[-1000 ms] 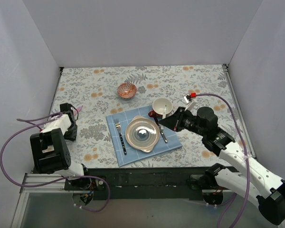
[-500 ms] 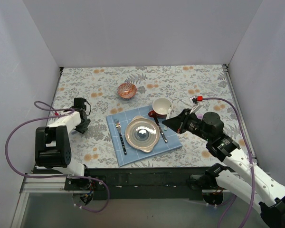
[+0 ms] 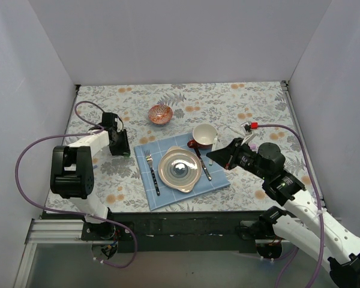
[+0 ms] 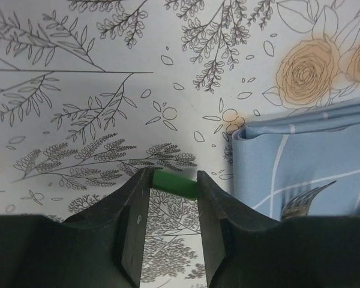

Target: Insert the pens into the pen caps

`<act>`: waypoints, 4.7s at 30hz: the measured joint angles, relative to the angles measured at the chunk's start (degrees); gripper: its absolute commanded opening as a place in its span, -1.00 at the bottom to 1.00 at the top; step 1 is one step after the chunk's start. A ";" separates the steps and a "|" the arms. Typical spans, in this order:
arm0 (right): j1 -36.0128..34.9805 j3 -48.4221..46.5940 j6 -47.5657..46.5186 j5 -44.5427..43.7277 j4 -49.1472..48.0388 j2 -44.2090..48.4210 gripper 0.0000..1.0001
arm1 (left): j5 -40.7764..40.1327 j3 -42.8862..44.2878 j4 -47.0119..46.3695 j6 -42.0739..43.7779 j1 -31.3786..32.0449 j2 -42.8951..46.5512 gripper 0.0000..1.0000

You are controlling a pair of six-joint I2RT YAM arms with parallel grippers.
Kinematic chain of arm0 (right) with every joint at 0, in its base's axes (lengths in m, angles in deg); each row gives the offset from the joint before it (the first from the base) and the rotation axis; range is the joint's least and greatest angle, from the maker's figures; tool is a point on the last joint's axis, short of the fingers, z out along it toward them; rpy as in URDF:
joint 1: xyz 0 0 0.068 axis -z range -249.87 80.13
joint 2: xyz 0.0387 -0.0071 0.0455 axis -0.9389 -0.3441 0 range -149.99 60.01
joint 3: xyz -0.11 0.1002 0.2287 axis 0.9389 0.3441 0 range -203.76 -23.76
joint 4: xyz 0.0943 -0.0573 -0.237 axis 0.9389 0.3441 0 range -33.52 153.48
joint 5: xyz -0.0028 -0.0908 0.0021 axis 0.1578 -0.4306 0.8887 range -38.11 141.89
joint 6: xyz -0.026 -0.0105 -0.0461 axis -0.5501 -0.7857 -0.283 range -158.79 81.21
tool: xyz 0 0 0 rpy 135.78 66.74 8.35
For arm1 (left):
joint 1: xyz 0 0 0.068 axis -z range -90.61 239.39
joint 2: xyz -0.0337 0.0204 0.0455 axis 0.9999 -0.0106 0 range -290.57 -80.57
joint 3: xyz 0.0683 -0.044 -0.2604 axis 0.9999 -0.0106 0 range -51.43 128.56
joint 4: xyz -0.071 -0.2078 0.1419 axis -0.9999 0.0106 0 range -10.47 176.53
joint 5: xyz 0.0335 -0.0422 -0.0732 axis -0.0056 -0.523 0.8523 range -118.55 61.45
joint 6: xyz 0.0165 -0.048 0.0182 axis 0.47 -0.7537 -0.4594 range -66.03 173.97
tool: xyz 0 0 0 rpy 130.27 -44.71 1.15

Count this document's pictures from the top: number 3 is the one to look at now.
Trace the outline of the white green-tipped marker pen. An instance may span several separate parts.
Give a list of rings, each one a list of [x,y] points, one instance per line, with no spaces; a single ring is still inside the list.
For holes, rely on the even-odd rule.
[[[214,152],[216,150],[217,142],[218,142],[218,135],[216,135],[215,138],[214,138],[214,142],[212,144],[211,152]],[[209,159],[209,165],[212,166],[213,163],[214,163],[214,161],[210,158]]]

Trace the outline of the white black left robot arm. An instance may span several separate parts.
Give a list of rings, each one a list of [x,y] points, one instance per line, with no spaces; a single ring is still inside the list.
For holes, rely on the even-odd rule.
[[[52,153],[50,189],[52,193],[69,200],[84,214],[89,231],[103,240],[111,239],[116,232],[115,224],[107,217],[110,209],[96,195],[92,157],[108,147],[112,156],[130,156],[127,131],[118,128],[120,117],[104,112],[100,127],[104,130],[90,134],[68,146],[57,146]]]

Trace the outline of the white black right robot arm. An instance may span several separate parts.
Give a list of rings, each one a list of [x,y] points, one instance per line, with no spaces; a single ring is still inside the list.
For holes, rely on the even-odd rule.
[[[279,236],[317,261],[338,287],[360,287],[360,238],[346,229],[284,168],[285,157],[274,143],[253,151],[242,138],[207,157],[226,170],[240,167],[263,180],[266,195],[278,203],[258,222],[266,238]]]

